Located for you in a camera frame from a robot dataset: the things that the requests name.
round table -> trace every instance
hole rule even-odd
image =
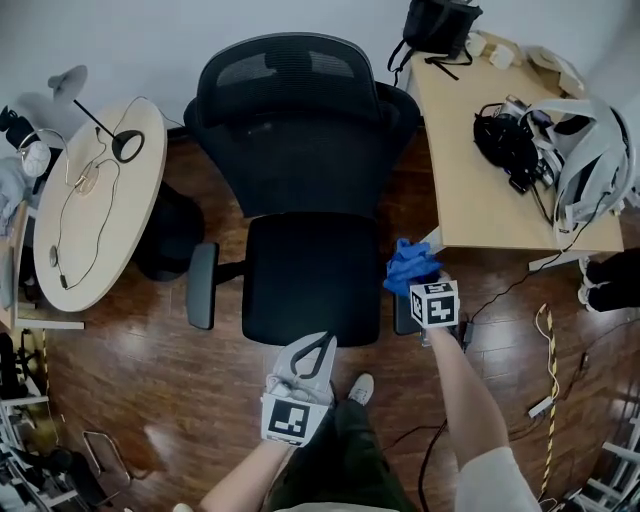
[[[68,142],[69,183],[65,182],[64,153],[51,171],[36,215],[33,253],[40,287],[49,302],[62,311],[82,311],[95,304],[116,282],[131,259],[153,209],[167,152],[167,131],[158,108],[144,98],[119,101],[96,116],[110,131],[140,130],[145,142],[129,163],[120,163],[120,176],[111,204],[118,168],[104,162],[93,188],[87,193],[73,191],[83,168],[104,148],[97,140],[96,124],[88,120]],[[100,130],[107,149],[96,163],[113,158],[111,137]],[[65,201],[64,216],[61,213]],[[98,255],[98,235],[105,222]],[[58,244],[60,267],[70,289],[60,282],[58,267],[50,263],[50,249]],[[76,286],[74,284],[89,273]]]

wooden desk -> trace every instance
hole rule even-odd
[[[474,114],[482,106],[502,102],[509,94],[525,103],[553,94],[526,64],[500,71],[476,58],[471,66],[451,68],[460,78],[455,81],[425,64],[424,54],[416,54],[411,69],[429,138],[438,202],[439,233],[429,241],[437,241],[439,235],[444,247],[560,249],[532,194],[518,194],[507,174],[491,165],[473,142]],[[552,210],[552,192],[542,194],[541,184],[538,190]],[[573,249],[622,251],[618,218],[605,215],[595,221]],[[560,258],[557,263],[563,261],[568,260]]]
[[[65,183],[64,155],[58,158],[47,180],[36,218],[33,253],[42,291],[49,302],[62,311],[82,311],[92,306],[116,282],[147,225],[164,172],[167,131],[162,115],[153,103],[144,98],[133,103],[131,99],[119,101],[102,110],[97,118],[110,130],[117,126],[118,132],[129,129],[142,131],[145,143],[131,162],[120,164],[120,176],[109,214],[118,170],[114,162],[103,164],[95,186],[86,195],[72,192],[73,186]],[[113,158],[111,138],[103,131],[99,137],[107,146],[104,154],[97,158],[97,163]],[[68,142],[71,183],[104,149],[101,142],[96,139],[96,124],[91,120]],[[60,215],[67,198],[58,248],[60,265],[69,286],[78,283],[87,270],[91,270],[77,286],[65,290],[60,283],[58,268],[49,262],[49,250],[58,244]],[[100,236],[105,218],[107,221]],[[97,244],[98,256],[91,266]]]

white wall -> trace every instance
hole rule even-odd
[[[542,45],[583,75],[607,53],[636,0],[479,0],[478,28]]]
[[[409,0],[0,0],[0,108],[8,103],[34,124],[72,134],[83,117],[75,108],[52,110],[46,82],[82,63],[89,80],[79,100],[88,108],[144,95],[181,121],[216,52],[285,31],[352,41],[369,56],[376,79],[390,82],[386,62],[408,6]],[[18,101],[30,92],[45,98]],[[11,149],[4,137],[3,149]]]
[[[543,44],[591,77],[624,32],[634,0],[479,3],[484,14],[478,27],[525,45]],[[180,121],[214,53],[279,31],[353,41],[369,56],[376,79],[390,83],[386,61],[401,37],[408,5],[409,0],[0,0],[0,107],[9,104],[35,125],[70,136],[84,118],[73,107],[52,106],[46,81],[84,63],[89,80],[79,99],[89,108],[140,94]],[[608,80],[614,82],[625,71],[614,66],[612,72]],[[0,155],[11,149],[0,137]]]

shoe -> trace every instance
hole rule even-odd
[[[588,256],[584,258],[580,258],[578,260],[578,265],[580,266],[580,272],[582,272],[582,282],[587,288],[595,288],[598,285],[594,284],[591,281],[591,279],[587,277],[587,269],[589,268],[589,263],[591,263],[591,260],[589,259]]]
[[[360,405],[367,405],[373,396],[373,375],[363,373],[353,384],[349,391],[349,400],[358,402]]]
[[[580,301],[580,304],[584,304],[584,307],[587,308],[587,311],[593,313],[596,310],[589,305],[589,291],[590,288],[583,284],[578,290],[578,300]]]

black lamp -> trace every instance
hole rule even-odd
[[[144,133],[139,130],[125,130],[113,134],[76,99],[87,81],[87,75],[87,66],[80,65],[71,68],[66,73],[49,78],[47,85],[53,89],[53,101],[60,104],[75,103],[80,110],[87,114],[100,128],[111,136],[111,151],[115,159],[123,164],[131,162],[131,160],[138,156],[142,146],[144,146]],[[135,138],[139,139],[138,147],[131,156],[123,158],[122,151],[124,147]]]

